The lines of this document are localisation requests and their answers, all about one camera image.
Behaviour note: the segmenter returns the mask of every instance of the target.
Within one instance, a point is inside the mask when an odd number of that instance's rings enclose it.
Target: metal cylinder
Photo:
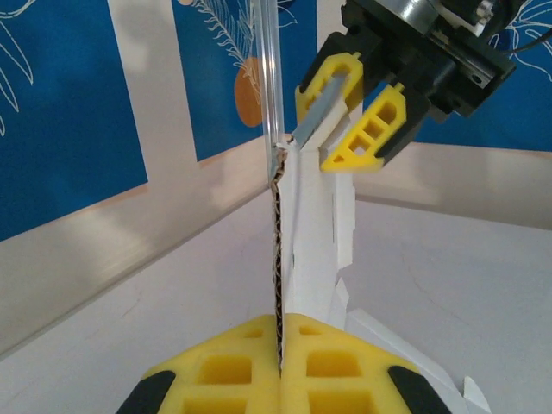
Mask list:
[[[382,6],[410,24],[415,30],[425,35],[431,28],[439,12],[437,0],[377,0]]]

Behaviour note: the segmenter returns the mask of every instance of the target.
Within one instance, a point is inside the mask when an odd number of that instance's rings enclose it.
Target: white table surface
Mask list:
[[[115,412],[149,367],[271,313],[269,211],[264,194],[4,355],[0,412]],[[550,413],[552,232],[359,202],[354,260],[354,307],[493,413]]]

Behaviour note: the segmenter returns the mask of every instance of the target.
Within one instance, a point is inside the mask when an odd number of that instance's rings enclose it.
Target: white line drawing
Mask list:
[[[13,17],[18,17],[23,11],[29,8],[31,4],[33,4],[36,0],[27,0],[23,6],[21,6],[19,9],[11,10],[11,11],[2,11],[0,10],[0,19],[11,19]]]
[[[542,1],[542,0],[528,0],[521,7],[517,13],[516,18],[510,23],[505,30],[508,30],[512,35],[512,48],[518,48],[526,43],[526,41],[520,41],[522,35],[530,37],[532,41],[538,39],[543,34],[543,30],[548,30],[552,28],[552,24],[539,22],[537,19],[539,16],[544,16],[547,13],[552,12],[552,0]],[[500,34],[495,34],[490,41],[491,46],[497,47],[499,44]],[[552,66],[552,46],[549,41],[543,42],[541,45],[537,46],[541,50],[545,50],[549,57],[551,58],[550,63]],[[512,53],[510,59],[517,60],[520,64],[531,67],[543,72],[549,78],[549,81],[552,82],[552,67],[548,69],[534,63],[530,63],[526,58],[522,57],[521,53]]]
[[[32,85],[35,81],[33,70],[31,69],[30,64],[28,63],[27,57],[17,44],[17,41],[11,35],[10,31],[4,24],[4,20],[13,19],[18,17],[21,13],[28,9],[28,7],[33,4],[36,0],[27,0],[27,2],[20,7],[19,9],[11,11],[2,11],[0,10],[0,50],[2,50],[13,63],[23,72],[27,77],[28,82]],[[17,102],[16,94],[11,87],[8,77],[3,70],[3,65],[0,64],[0,91],[3,96],[8,101],[9,105],[14,109],[15,112],[19,113],[19,103]],[[6,125],[5,122],[0,116],[0,136],[4,137],[6,135]]]
[[[296,24],[297,20],[284,5],[292,0],[279,0],[280,13],[285,13],[289,22],[280,24],[281,28]],[[237,20],[229,11],[226,0],[193,0],[192,7],[199,13],[208,15],[204,21],[210,32],[216,32],[213,38],[217,45],[224,47],[228,56],[235,59],[234,66],[243,69],[245,76],[251,82],[257,103],[260,103],[260,86],[257,79],[257,68],[249,58],[253,55],[254,48],[254,12],[251,0],[237,0],[239,13]]]

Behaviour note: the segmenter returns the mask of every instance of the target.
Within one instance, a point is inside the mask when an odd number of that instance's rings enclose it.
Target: square hole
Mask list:
[[[368,391],[309,392],[310,414],[379,414]]]
[[[307,357],[307,377],[360,377],[356,356],[347,351],[312,351]]]
[[[397,108],[391,102],[385,102],[379,109],[378,116],[387,125],[391,125],[397,117]]]
[[[363,140],[359,136],[355,137],[351,145],[348,146],[348,149],[353,151],[356,155],[364,155],[366,151],[370,148],[370,143],[366,140]]]
[[[309,325],[299,326],[299,334],[301,335],[321,335],[322,333]]]
[[[247,406],[244,399],[190,399],[183,414],[245,414]]]
[[[346,64],[342,63],[338,66],[336,66],[336,69],[334,69],[334,72],[333,72],[333,76],[337,75],[337,76],[347,76],[351,73],[351,68],[349,66],[347,66]]]
[[[247,334],[245,334],[244,338],[261,338],[262,337],[262,329],[252,329]]]
[[[383,133],[383,128],[381,128],[380,125],[374,121],[368,121],[367,126],[364,128],[364,132],[366,132],[368,136],[371,136],[377,140]]]
[[[201,366],[198,384],[251,384],[251,360],[247,356],[211,356]]]

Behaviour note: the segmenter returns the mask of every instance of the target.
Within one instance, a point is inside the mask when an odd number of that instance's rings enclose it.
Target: black rubber tip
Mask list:
[[[452,414],[423,375],[399,366],[387,372],[412,414]]]
[[[161,371],[140,381],[116,414],[157,414],[176,373]]]

